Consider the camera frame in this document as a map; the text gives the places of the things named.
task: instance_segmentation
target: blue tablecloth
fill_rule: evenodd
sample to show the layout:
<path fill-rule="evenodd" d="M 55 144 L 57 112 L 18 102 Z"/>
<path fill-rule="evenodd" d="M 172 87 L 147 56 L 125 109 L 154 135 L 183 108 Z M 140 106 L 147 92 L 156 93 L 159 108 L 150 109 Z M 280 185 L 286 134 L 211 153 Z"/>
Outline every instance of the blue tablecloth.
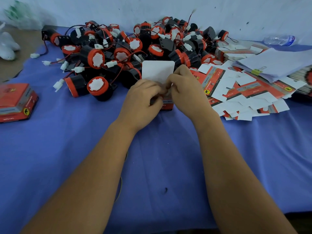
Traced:
<path fill-rule="evenodd" d="M 48 55 L 28 59 L 10 81 L 29 83 L 40 98 L 30 120 L 0 124 L 0 233 L 21 230 L 96 145 L 127 94 L 121 85 L 107 102 L 73 98 L 66 85 L 55 93 L 52 86 L 64 74 L 59 64 L 41 61 L 54 61 L 62 52 L 48 47 Z M 290 111 L 223 123 L 284 213 L 312 211 L 312 107 L 287 103 Z M 137 133 L 121 176 L 107 233 L 216 227 L 198 138 L 176 107 Z"/>

